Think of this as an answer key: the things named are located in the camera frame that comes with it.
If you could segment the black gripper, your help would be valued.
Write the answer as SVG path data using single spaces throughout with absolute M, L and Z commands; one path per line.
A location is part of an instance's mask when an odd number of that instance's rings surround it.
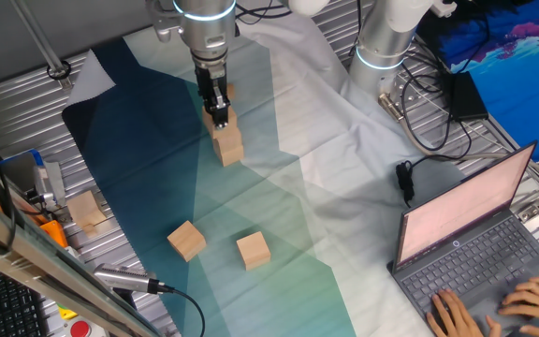
M 220 64 L 211 68 L 196 65 L 198 92 L 204 98 L 205 110 L 211 117 L 215 129 L 228 126 L 228 108 L 230 101 L 227 96 L 226 65 Z

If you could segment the person's left hand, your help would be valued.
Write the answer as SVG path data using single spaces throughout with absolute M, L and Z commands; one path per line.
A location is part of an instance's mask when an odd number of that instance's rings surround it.
M 426 313 L 428 325 L 437 337 L 484 337 L 460 298 L 450 289 L 431 297 L 436 310 Z

